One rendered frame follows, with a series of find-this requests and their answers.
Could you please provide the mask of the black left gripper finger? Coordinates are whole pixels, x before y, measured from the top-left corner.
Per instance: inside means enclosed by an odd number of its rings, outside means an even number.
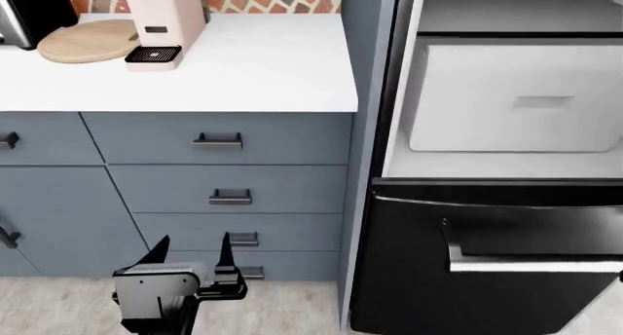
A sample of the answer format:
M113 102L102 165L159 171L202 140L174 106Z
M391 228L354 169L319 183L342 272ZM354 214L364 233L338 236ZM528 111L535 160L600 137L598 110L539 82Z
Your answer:
M168 253L169 244L170 237L164 236L146 255L135 264L132 264L132 267L140 264L163 264Z
M214 273L216 275L233 275L239 276L240 270L234 261L234 255L231 246L230 233L226 232L222 240L220 258L215 266Z

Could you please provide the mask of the blue-grey cabinet door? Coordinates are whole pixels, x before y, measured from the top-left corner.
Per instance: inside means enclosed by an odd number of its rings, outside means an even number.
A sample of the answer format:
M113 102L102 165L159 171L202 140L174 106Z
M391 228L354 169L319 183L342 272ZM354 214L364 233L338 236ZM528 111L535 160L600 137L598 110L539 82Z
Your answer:
M112 276L148 248L103 167L0 167L0 277Z

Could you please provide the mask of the black fridge freezer drawer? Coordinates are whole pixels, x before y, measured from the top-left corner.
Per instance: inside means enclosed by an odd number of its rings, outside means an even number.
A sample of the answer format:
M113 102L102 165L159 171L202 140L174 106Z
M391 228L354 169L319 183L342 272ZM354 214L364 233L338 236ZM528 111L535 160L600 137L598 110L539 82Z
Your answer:
M375 179L350 325L379 335L549 335L623 273L451 273L466 255L623 257L623 179Z

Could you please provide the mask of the white fridge crisper box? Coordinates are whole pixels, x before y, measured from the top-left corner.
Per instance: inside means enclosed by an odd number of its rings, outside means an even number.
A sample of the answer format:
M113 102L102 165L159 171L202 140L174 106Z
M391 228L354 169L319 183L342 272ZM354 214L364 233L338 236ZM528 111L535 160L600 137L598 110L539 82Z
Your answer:
M604 153L623 138L623 46L432 45L412 150Z

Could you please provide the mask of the black fridge white interior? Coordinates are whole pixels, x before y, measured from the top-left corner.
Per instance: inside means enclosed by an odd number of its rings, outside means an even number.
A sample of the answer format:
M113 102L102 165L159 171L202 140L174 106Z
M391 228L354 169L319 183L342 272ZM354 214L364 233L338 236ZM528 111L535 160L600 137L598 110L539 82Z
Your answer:
M612 0L396 0L362 229L375 179L623 179L623 138L604 153L476 153L412 150L405 130L432 45L623 46L623 39L459 39L419 31L623 32Z

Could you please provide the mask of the black-edged glass fridge shelf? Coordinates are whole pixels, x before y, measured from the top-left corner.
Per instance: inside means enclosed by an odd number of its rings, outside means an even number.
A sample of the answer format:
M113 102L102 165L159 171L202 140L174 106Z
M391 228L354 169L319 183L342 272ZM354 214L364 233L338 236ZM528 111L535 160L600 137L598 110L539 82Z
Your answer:
M623 32L419 31L418 36L459 39L623 39Z

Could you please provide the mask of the wide blue-grey drawer front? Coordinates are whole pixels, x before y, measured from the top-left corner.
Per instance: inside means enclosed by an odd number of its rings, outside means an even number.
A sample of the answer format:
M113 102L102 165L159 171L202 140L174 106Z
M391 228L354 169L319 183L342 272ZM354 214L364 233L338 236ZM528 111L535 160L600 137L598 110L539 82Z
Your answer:
M112 165L345 165L349 113L85 112ZM241 150L200 150L193 140L240 132Z

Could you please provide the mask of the blue-grey kitchen cabinet white top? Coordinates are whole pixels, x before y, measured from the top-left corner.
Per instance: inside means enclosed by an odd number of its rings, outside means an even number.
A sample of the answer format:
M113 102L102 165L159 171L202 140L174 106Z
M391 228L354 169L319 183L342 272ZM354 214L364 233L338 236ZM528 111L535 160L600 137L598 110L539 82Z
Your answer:
M353 117L356 109L347 41L336 15L214 16L180 65L167 72L128 71L121 59L66 65L32 51L0 47L0 112L77 112L84 121L85 112L349 113ZM155 244L146 241L133 217L141 213L130 211L109 171L113 165L97 150L102 165L0 168L104 168L150 249ZM218 249L169 249L167 258L211 265L218 259Z

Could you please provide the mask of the blue-grey tall side panel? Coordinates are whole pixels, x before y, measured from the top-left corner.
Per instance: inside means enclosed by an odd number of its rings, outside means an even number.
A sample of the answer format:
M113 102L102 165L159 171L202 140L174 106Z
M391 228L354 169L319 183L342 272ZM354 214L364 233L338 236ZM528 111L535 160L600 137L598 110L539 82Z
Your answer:
M337 274L340 335L348 335L354 281L374 138L390 50L396 0L342 0L342 21L358 104L352 117L347 190Z

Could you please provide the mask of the round wooden cutting board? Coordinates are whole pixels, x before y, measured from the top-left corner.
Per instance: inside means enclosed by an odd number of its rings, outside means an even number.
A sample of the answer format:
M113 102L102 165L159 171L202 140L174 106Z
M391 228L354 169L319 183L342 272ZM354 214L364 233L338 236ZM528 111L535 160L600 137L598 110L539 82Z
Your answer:
M37 45L37 53L52 62L79 64L127 56L140 45L131 19L106 19L63 27Z

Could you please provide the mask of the pink coffee machine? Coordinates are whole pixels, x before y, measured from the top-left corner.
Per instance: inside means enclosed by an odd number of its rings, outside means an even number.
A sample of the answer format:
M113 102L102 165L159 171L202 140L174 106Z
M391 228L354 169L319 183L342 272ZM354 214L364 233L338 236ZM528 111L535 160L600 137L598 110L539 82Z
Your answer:
M140 45L125 58L129 71L172 71L210 19L202 0L127 0Z

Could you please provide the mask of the black silver toaster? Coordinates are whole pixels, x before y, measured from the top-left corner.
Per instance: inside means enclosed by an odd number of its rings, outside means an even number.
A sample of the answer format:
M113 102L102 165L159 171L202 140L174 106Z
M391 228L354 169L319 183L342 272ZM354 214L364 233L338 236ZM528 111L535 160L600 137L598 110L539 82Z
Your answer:
M33 51L50 33L77 23L70 0L0 0L0 45Z

